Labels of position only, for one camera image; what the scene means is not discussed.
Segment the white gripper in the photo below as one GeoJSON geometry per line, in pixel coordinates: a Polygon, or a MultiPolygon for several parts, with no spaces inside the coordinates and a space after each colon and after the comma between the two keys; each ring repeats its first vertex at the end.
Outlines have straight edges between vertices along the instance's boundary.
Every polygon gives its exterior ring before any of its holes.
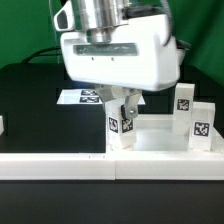
{"type": "MultiPolygon", "coordinates": [[[[109,44],[89,44],[82,32],[64,33],[61,49],[71,79],[128,87],[123,89],[124,119],[138,116],[142,96],[139,89],[169,88],[180,75],[176,41],[168,36],[168,19],[164,14],[129,20],[112,31],[109,44]]],[[[109,86],[100,87],[98,94],[102,101],[114,99],[109,86]]]]}

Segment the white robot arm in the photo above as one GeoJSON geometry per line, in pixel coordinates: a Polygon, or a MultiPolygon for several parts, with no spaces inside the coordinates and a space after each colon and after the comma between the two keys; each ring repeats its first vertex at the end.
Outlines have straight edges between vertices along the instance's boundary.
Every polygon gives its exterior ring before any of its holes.
{"type": "Polygon", "coordinates": [[[165,8],[67,0],[54,26],[70,78],[97,84],[104,102],[122,97],[127,119],[137,116],[143,90],[164,90],[179,78],[179,52],[165,8]]]}

